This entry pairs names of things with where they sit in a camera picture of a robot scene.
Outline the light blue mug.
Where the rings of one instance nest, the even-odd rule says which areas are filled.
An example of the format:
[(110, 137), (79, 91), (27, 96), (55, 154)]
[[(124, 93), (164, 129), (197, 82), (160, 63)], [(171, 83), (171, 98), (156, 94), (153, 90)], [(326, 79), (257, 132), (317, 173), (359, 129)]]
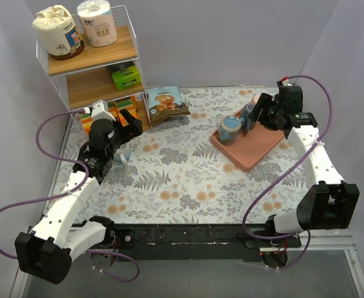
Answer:
[(114, 159), (117, 162), (122, 163), (123, 165), (126, 165), (130, 159), (131, 153), (132, 152), (131, 152), (131, 148), (130, 148), (129, 144), (125, 143), (117, 149), (117, 151), (114, 154)]

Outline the dark teal mug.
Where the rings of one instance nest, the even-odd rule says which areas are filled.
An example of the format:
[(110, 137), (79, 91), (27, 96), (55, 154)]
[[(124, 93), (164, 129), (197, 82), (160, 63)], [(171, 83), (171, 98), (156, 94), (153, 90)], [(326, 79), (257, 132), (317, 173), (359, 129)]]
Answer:
[(250, 114), (252, 113), (254, 108), (255, 104), (249, 103), (246, 104), (240, 112), (240, 117), (239, 117), (239, 121), (241, 122), (240, 129), (243, 130), (244, 133), (247, 133), (249, 130), (254, 129), (256, 126), (256, 122), (250, 119)]

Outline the patterned blue mug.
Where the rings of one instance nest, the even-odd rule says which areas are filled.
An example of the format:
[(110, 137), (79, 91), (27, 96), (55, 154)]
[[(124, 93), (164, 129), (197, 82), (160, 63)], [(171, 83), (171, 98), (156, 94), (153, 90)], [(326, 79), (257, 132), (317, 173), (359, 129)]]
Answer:
[(233, 144), (245, 123), (246, 120), (243, 117), (234, 115), (223, 117), (218, 128), (218, 141), (225, 146)]

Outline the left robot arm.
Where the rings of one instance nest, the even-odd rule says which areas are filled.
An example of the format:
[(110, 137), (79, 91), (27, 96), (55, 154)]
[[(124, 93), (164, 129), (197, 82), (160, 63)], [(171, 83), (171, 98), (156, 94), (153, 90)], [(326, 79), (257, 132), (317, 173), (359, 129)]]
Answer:
[(107, 110), (91, 111), (93, 123), (88, 141), (79, 150), (65, 192), (51, 203), (47, 214), (30, 232), (21, 232), (15, 240), (17, 260), (23, 272), (59, 284), (72, 262), (91, 247), (115, 245), (117, 236), (111, 230), (114, 222), (109, 218), (94, 216), (78, 230), (71, 232), (70, 228), (111, 170), (116, 151), (143, 132), (141, 120), (127, 109), (122, 109), (121, 114), (127, 125), (122, 125)]

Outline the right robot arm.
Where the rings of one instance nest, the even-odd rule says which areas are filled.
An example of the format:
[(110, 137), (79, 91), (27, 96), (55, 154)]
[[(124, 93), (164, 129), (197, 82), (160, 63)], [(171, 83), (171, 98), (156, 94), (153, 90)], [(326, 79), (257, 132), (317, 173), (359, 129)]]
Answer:
[(274, 96), (260, 94), (249, 119), (284, 133), (299, 157), (309, 188), (296, 210), (270, 216), (258, 238), (276, 247), (303, 231), (347, 228), (360, 191), (356, 184), (347, 183), (332, 164), (315, 117), (303, 112), (301, 87), (280, 85)]

